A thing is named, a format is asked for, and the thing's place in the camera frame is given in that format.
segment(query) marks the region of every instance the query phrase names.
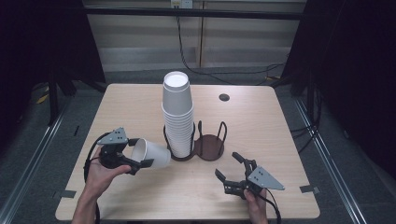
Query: wall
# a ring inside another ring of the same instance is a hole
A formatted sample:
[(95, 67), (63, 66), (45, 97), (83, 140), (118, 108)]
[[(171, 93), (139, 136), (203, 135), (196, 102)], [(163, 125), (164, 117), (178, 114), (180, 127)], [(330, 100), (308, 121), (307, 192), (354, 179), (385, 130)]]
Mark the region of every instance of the wall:
[[(300, 1), (193, 1), (193, 8), (303, 12)], [(85, 0), (85, 6), (170, 7), (170, 0)], [(89, 15), (105, 71), (178, 68), (177, 19)], [(297, 21), (180, 18), (184, 56), (190, 67), (264, 66), (286, 61)]]

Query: black tape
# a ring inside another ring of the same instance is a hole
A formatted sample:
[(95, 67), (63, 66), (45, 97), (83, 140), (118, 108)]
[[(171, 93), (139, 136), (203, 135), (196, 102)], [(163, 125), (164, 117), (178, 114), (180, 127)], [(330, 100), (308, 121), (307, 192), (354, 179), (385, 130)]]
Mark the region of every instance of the black tape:
[(318, 187), (312, 187), (310, 185), (301, 186), (300, 190), (301, 190), (301, 193), (307, 193), (307, 192), (314, 192), (314, 194), (320, 193), (320, 190)]
[(52, 195), (53, 199), (61, 199), (61, 198), (74, 198), (76, 192), (74, 190), (62, 190), (55, 191)]
[(75, 130), (74, 136), (76, 136), (76, 135), (77, 135), (77, 133), (78, 133), (78, 129), (79, 129), (79, 125), (77, 126), (77, 128), (76, 128), (76, 130)]

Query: metal cup holder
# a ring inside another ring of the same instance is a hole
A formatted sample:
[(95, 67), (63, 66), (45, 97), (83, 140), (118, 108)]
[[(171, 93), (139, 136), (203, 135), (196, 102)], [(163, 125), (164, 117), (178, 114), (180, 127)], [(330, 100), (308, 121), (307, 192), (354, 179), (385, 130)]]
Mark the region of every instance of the metal cup holder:
[[(224, 135), (223, 138), (220, 139), (219, 135), (221, 133), (221, 129), (224, 127)], [(214, 134), (205, 134), (203, 135), (202, 132), (202, 122), (198, 122), (198, 131), (200, 134), (200, 137), (197, 140), (193, 140), (194, 135), (195, 135), (195, 123), (193, 125), (193, 130), (191, 134), (191, 145), (190, 145), (190, 155), (185, 157), (185, 158), (179, 158), (176, 157), (172, 153), (172, 149), (169, 145), (169, 141), (166, 137), (166, 129), (165, 126), (163, 126), (163, 136), (165, 137), (167, 148), (171, 151), (172, 159), (174, 161), (188, 161), (190, 160), (193, 156), (197, 155), (201, 159), (205, 161), (215, 161), (219, 159), (223, 152), (224, 152), (224, 142), (227, 137), (227, 125), (225, 124), (224, 121), (221, 122), (219, 126), (219, 131), (218, 135)]]

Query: wooden table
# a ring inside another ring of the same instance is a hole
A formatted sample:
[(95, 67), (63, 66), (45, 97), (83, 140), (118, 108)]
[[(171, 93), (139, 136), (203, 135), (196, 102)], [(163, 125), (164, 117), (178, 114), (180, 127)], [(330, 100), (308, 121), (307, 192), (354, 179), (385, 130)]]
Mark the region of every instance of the wooden table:
[[(222, 93), (230, 96), (223, 102)], [(73, 217), (84, 188), (83, 166), (97, 137), (124, 127), (129, 138), (144, 137), (166, 146), (161, 107), (163, 85), (112, 84), (92, 123), (67, 190), (73, 199), (62, 198), (56, 211), (60, 220)], [(217, 134), (224, 121), (228, 126), (225, 151), (217, 161), (197, 156), (189, 161), (171, 161), (163, 169), (142, 169), (135, 176), (116, 177), (99, 199), (102, 219), (114, 220), (239, 220), (248, 219), (246, 202), (224, 194), (216, 178), (218, 168), (228, 180), (243, 180), (245, 168), (232, 157), (234, 151), (256, 160), (286, 189), (272, 190), (282, 218), (315, 218), (318, 205), (290, 135), (274, 90), (270, 87), (191, 85), (194, 122), (203, 122), (204, 134)], [(124, 155), (129, 157), (132, 148)], [(269, 218), (276, 218), (267, 206)]]

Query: small round object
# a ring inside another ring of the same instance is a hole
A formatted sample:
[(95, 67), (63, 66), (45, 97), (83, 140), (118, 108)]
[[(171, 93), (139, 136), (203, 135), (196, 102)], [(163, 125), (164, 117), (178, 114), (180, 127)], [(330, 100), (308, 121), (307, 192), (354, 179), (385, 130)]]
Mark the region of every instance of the small round object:
[(219, 96), (219, 99), (220, 99), (221, 101), (223, 101), (223, 102), (227, 102), (227, 101), (230, 100), (230, 96), (229, 96), (228, 94), (226, 94), (226, 93), (223, 93), (223, 94), (221, 94), (221, 95)]

